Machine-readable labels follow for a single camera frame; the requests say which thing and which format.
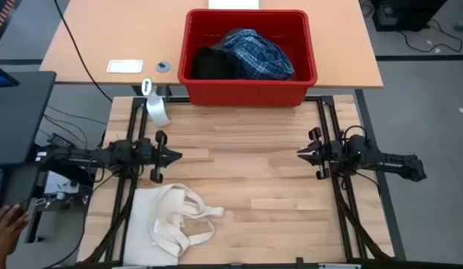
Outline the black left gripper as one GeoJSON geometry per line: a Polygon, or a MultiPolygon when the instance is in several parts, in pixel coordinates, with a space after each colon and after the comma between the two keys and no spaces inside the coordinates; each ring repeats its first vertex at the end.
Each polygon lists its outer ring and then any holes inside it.
{"type": "Polygon", "coordinates": [[[162,183],[164,176],[161,173],[161,168],[165,168],[182,157],[180,152],[173,151],[165,147],[167,135],[159,130],[155,133],[154,146],[149,138],[141,138],[138,141],[138,158],[140,164],[150,165],[154,167],[150,172],[150,180],[154,183],[162,183]]]}

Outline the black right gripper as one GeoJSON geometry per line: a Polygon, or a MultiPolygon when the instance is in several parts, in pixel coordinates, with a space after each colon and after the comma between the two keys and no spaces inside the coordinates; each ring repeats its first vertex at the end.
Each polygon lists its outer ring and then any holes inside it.
{"type": "Polygon", "coordinates": [[[331,176],[331,165],[327,167],[325,165],[326,161],[338,161],[343,156],[343,134],[344,132],[339,130],[335,136],[335,140],[323,143],[320,141],[320,137],[322,136],[320,127],[313,128],[308,133],[311,143],[306,148],[297,151],[298,153],[311,152],[311,155],[299,154],[298,157],[307,161],[312,166],[318,166],[318,171],[316,172],[318,179],[327,179],[331,176]]]}

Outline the blue plaid garment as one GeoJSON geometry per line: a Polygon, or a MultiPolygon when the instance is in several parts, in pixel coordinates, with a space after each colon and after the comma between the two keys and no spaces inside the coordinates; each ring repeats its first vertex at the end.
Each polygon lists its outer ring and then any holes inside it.
{"type": "Polygon", "coordinates": [[[237,61],[240,78],[288,80],[295,75],[295,69],[283,50],[254,29],[230,30],[213,48],[224,51],[237,61]]]}

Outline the red plastic laundry bin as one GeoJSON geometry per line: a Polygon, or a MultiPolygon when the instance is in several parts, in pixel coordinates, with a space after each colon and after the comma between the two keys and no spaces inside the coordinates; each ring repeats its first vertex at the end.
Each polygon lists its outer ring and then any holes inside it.
{"type": "Polygon", "coordinates": [[[293,107],[302,102],[317,78],[308,16],[301,10],[194,9],[186,16],[178,80],[194,105],[293,107]],[[236,28],[256,30],[278,45],[295,70],[292,78],[194,79],[193,60],[199,49],[218,43],[236,28]]]}

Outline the white spray bottle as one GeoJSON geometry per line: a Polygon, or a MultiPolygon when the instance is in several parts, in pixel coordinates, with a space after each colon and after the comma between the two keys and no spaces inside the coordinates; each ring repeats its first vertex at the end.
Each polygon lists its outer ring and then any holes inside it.
{"type": "Polygon", "coordinates": [[[164,99],[157,94],[158,87],[150,78],[145,78],[141,84],[142,94],[146,98],[146,109],[156,126],[167,126],[171,123],[164,99]]]}

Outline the white canvas tote bag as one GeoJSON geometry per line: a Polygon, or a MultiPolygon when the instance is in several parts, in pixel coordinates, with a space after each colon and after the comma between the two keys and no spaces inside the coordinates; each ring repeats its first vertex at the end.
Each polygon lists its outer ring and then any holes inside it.
{"type": "Polygon", "coordinates": [[[182,184],[139,188],[126,233],[123,263],[139,266],[177,265],[187,248],[208,241],[214,234],[209,217],[222,217],[224,208],[204,204],[202,198],[182,184]],[[208,225],[208,231],[185,235],[186,220],[208,225]]]}

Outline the black garment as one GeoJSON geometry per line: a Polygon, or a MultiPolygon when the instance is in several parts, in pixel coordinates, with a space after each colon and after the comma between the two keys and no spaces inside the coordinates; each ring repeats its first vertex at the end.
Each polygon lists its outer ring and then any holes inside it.
{"type": "Polygon", "coordinates": [[[236,79],[243,75],[240,60],[232,53],[203,46],[195,54],[193,79],[236,79]]]}

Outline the white rectangular pad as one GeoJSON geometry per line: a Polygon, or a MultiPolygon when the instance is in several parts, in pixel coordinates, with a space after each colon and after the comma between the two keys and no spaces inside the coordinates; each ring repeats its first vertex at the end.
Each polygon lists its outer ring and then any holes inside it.
{"type": "Polygon", "coordinates": [[[141,73],[143,60],[110,60],[107,67],[109,73],[141,73]]]}

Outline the black power adapter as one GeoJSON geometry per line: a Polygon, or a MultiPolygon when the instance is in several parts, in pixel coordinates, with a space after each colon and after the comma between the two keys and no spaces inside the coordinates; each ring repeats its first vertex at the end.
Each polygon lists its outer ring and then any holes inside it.
{"type": "Polygon", "coordinates": [[[64,148],[64,149],[75,149],[76,148],[76,145],[73,142],[58,135],[57,133],[52,133],[48,137],[47,142],[49,143],[50,146],[57,147],[57,148],[64,148]]]}

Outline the light orange desk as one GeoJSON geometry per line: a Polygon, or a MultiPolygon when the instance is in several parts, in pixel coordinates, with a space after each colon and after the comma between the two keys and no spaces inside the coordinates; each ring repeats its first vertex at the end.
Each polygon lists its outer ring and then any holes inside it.
{"type": "MultiPolygon", "coordinates": [[[[381,89],[382,77],[359,0],[260,0],[265,10],[308,16],[316,87],[381,89]]],[[[178,84],[186,15],[208,0],[70,0],[40,65],[58,83],[178,84]],[[110,60],[143,60],[141,73],[109,73],[110,60]],[[156,70],[161,61],[170,70],[156,70]]]]}

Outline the grey workstation desk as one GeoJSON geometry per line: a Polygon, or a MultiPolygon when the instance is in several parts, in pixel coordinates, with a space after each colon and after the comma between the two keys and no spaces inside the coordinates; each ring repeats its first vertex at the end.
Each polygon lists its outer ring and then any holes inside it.
{"type": "Polygon", "coordinates": [[[37,237],[42,213],[33,204],[44,192],[43,175],[35,166],[26,165],[23,167],[14,167],[0,169],[3,172],[1,182],[1,205],[20,204],[25,212],[29,212],[32,207],[32,215],[29,217],[28,230],[25,236],[25,243],[34,243],[37,237]]]}

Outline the dark grey flat panel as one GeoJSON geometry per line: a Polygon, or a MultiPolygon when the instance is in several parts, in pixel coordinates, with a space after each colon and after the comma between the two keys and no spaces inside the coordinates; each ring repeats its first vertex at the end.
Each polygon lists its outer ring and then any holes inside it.
{"type": "Polygon", "coordinates": [[[27,161],[52,94],[55,72],[13,72],[16,86],[0,87],[0,168],[27,161]]]}

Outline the black computer case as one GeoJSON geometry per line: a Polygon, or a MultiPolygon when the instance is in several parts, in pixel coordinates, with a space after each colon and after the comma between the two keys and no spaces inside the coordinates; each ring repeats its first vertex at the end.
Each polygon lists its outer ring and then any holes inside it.
{"type": "Polygon", "coordinates": [[[370,0],[377,31],[421,31],[448,0],[370,0]]]}

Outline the computer monitor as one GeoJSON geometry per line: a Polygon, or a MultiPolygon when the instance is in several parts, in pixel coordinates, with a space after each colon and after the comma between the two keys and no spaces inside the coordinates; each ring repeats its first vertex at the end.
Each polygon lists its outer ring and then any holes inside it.
{"type": "Polygon", "coordinates": [[[15,87],[18,85],[18,80],[0,68],[0,87],[15,87]]]}

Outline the orange black striped strip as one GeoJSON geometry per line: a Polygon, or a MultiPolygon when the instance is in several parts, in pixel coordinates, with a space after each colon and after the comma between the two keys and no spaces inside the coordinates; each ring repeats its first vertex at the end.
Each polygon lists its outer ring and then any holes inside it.
{"type": "Polygon", "coordinates": [[[16,7],[16,0],[0,0],[0,33],[5,30],[8,17],[16,7]]]}

